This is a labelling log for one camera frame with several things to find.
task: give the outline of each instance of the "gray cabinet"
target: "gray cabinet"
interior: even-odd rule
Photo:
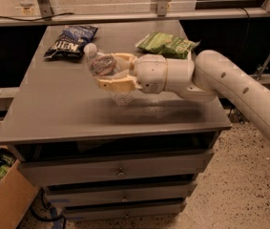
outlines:
[[[134,44],[151,31],[185,37],[178,21],[97,26],[94,42],[106,52],[140,55]],[[68,220],[180,213],[220,132],[231,127],[220,102],[134,92],[130,105],[117,106],[83,60],[43,58],[62,29],[47,28],[0,127],[0,144]]]

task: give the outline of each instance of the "drawer handle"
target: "drawer handle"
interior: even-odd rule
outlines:
[[[119,178],[125,177],[125,173],[123,172],[122,168],[119,169],[119,171],[116,174],[116,176],[119,177]]]
[[[124,198],[122,199],[122,202],[128,202],[128,199],[124,196]]]

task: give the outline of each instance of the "concrete floor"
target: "concrete floor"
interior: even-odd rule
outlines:
[[[1,6],[0,15],[20,15],[17,1],[0,0],[10,5]],[[220,135],[215,151],[181,214],[67,222],[66,228],[270,228],[270,143],[251,123],[233,123],[232,130]],[[34,206],[42,215],[49,213],[43,211],[39,198]],[[28,212],[19,228],[59,229],[61,222],[40,222]]]

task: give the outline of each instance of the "cardboard box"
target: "cardboard box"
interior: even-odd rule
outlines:
[[[19,173],[19,163],[16,160],[0,181],[0,229],[15,229],[39,190]]]

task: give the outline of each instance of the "cabinet drawer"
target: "cabinet drawer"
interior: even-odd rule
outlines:
[[[155,179],[124,180],[123,182],[112,182],[112,186],[106,186],[106,183],[109,182],[97,182],[94,187],[87,185],[80,189],[49,191],[46,193],[46,198],[57,207],[125,203],[187,198],[197,186],[195,181],[187,180],[160,182],[155,181]]]
[[[164,151],[199,150],[212,147],[218,132],[151,135],[122,137],[118,139],[97,139],[82,141],[49,142],[15,145],[23,157],[22,161],[53,161],[68,158],[120,156]]]
[[[68,221],[122,219],[145,216],[178,214],[184,208],[180,199],[151,202],[144,204],[129,204],[108,207],[72,208],[64,211]]]
[[[105,156],[22,163],[21,172],[33,184],[51,186],[102,180],[165,177],[203,172],[213,150]]]

